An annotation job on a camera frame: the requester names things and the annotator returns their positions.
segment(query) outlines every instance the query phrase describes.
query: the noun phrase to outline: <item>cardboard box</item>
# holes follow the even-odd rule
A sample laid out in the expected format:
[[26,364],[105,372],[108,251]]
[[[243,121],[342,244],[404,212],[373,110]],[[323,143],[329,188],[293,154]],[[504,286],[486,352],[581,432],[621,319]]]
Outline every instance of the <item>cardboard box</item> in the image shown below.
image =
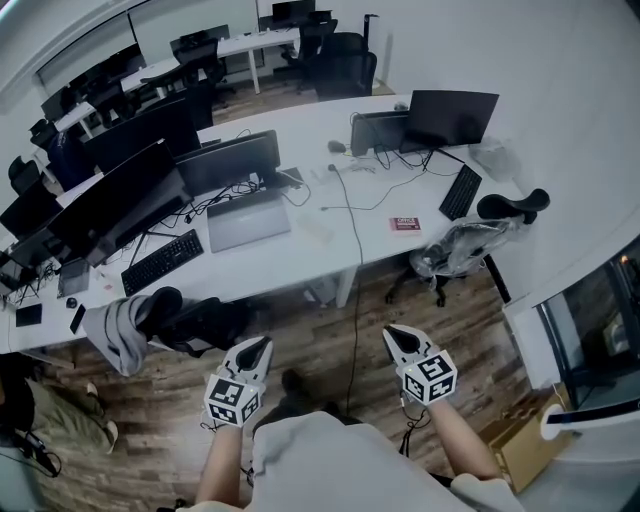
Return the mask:
[[[565,404],[569,403],[564,386],[558,388]],[[549,462],[571,442],[571,434],[562,432],[553,441],[540,436],[544,411],[560,398],[553,392],[543,392],[520,401],[506,411],[505,418],[494,421],[480,432],[496,457],[504,479],[519,493],[547,467]]]

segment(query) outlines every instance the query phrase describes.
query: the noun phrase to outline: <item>phone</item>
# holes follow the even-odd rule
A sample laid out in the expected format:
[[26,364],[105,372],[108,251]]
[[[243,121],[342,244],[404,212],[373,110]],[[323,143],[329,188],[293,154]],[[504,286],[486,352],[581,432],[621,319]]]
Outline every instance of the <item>phone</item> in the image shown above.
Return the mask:
[[80,322],[82,322],[82,318],[84,317],[85,311],[86,309],[84,308],[84,306],[80,304],[80,306],[78,307],[78,311],[76,311],[76,314],[73,317],[73,320],[71,321],[71,325],[69,326],[73,334],[75,334],[78,331],[78,327],[80,327]]

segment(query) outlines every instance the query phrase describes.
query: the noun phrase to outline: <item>office chair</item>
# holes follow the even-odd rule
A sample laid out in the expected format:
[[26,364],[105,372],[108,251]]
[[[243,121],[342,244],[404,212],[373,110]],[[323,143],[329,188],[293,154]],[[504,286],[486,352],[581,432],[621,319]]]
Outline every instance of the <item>office chair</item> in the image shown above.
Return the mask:
[[40,119],[29,128],[29,131],[31,132],[31,144],[45,151],[49,151],[51,141],[58,135],[56,125],[46,119]]
[[[215,52],[217,56],[219,41],[221,41],[222,39],[229,39],[230,37],[231,37],[231,32],[229,30],[229,25],[220,25],[218,27],[213,27],[207,30],[194,32],[193,34],[187,34],[187,35],[181,36],[179,39],[171,41],[171,51],[173,52],[173,55],[178,60],[178,62],[184,63],[186,62],[185,60],[186,57],[188,57],[188,55],[185,56],[185,53],[184,53],[185,46],[188,46],[191,48],[197,48],[198,45],[207,44],[208,41],[215,39],[216,40]],[[229,74],[229,71],[227,69],[227,58],[221,57],[220,62],[223,68],[223,75],[222,75],[222,78],[219,80],[219,82],[224,82],[225,81],[224,77]],[[230,85],[224,85],[222,87],[218,86],[218,91],[219,92],[225,91],[225,92],[231,92],[233,94],[236,94],[235,88],[231,87]]]
[[156,108],[163,107],[174,101],[185,99],[189,108],[189,115],[193,121],[196,131],[204,130],[213,126],[213,99],[215,88],[209,83],[203,83],[194,87],[187,87],[179,91],[168,94],[155,103],[144,108],[140,113],[149,112]]
[[371,96],[378,59],[367,52],[340,56],[320,55],[309,68],[320,101]]
[[87,102],[96,109],[98,118],[105,128],[113,126],[111,110],[125,121],[135,115],[136,105],[127,100],[120,80],[109,81],[108,77],[103,75],[90,83],[87,89]]
[[549,194],[535,189],[528,197],[512,201],[498,194],[483,197],[478,216],[454,221],[439,240],[408,255],[407,269],[385,295],[392,304],[402,285],[414,278],[429,283],[438,295],[438,307],[446,304],[443,287],[454,278],[464,279],[481,268],[482,261],[505,243],[528,232],[538,212],[551,203]]
[[302,72],[302,82],[298,86],[298,93],[303,90],[304,81],[309,79],[309,68],[313,66],[313,60],[318,56],[318,50],[322,46],[324,38],[336,31],[338,20],[325,22],[308,21],[300,26],[300,51],[297,58],[287,48],[281,56],[289,66]]
[[337,57],[353,54],[361,55],[368,51],[367,42],[360,34],[356,32],[337,32],[324,38],[320,55],[323,57]]
[[231,348],[249,319],[245,302],[223,304],[217,298],[189,301],[179,290],[164,287],[140,307],[136,328],[147,340],[156,338],[173,350],[198,358],[212,348]]
[[40,179],[40,170],[33,160],[29,160],[25,164],[22,161],[22,157],[18,157],[9,166],[9,181],[11,182],[11,188],[19,196],[29,190],[31,185],[39,182]]

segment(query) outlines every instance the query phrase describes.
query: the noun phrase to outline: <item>keyboard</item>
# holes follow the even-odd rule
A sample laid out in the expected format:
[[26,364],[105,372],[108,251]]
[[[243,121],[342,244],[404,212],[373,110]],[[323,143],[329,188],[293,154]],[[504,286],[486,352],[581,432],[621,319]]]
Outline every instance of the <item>keyboard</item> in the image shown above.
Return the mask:
[[469,213],[473,198],[480,188],[482,178],[473,172],[466,165],[453,182],[447,197],[444,198],[440,205],[440,211],[449,220],[456,220],[464,217]]
[[192,229],[125,270],[122,273],[124,292],[131,297],[203,252],[198,235]]

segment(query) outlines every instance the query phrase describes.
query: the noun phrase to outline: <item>laptop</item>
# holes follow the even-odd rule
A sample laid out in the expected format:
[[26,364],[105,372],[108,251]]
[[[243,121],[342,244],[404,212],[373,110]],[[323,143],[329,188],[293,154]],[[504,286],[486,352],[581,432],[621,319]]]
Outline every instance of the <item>laptop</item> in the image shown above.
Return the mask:
[[278,189],[215,204],[207,208],[211,252],[255,242],[291,231]]

